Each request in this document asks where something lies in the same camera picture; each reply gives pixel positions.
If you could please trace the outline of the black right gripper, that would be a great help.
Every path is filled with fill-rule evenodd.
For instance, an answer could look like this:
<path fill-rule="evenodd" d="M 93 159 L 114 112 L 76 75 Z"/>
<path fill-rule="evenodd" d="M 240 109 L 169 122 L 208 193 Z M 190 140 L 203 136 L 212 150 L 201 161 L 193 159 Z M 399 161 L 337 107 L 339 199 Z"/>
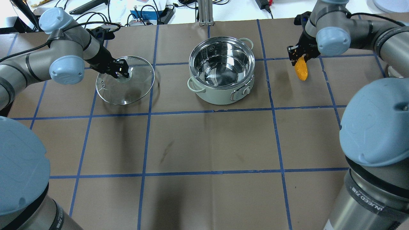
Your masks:
<path fill-rule="evenodd" d="M 317 58 L 321 55 L 316 38 L 308 35 L 306 32 L 301 34 L 296 45 L 287 47 L 287 52 L 292 66 L 296 65 L 301 56 L 304 57 L 304 61 L 307 63 L 312 58 Z"/>

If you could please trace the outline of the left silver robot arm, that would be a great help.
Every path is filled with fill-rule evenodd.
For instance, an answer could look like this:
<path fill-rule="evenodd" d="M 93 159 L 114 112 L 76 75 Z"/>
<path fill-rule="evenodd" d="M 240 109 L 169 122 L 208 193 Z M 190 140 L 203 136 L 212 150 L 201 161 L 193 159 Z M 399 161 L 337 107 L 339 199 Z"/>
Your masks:
<path fill-rule="evenodd" d="M 72 16 L 48 9 L 39 19 L 49 35 L 47 50 L 28 51 L 1 59 L 1 108 L 10 105 L 29 85 L 54 80 L 76 84 L 83 80 L 85 62 L 101 74 L 128 78 L 124 59 L 115 59 Z M 1 116 L 1 229 L 80 230 L 48 195 L 50 161 L 39 138 L 20 122 Z"/>

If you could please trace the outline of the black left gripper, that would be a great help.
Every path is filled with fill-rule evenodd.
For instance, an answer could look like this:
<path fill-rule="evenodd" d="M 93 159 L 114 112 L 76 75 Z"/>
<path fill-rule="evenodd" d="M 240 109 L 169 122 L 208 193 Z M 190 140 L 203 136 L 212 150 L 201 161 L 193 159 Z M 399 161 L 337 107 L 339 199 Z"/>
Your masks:
<path fill-rule="evenodd" d="M 117 80 L 128 80 L 129 66 L 126 59 L 115 59 L 106 48 L 99 48 L 97 54 L 89 59 L 91 69 L 108 74 Z"/>

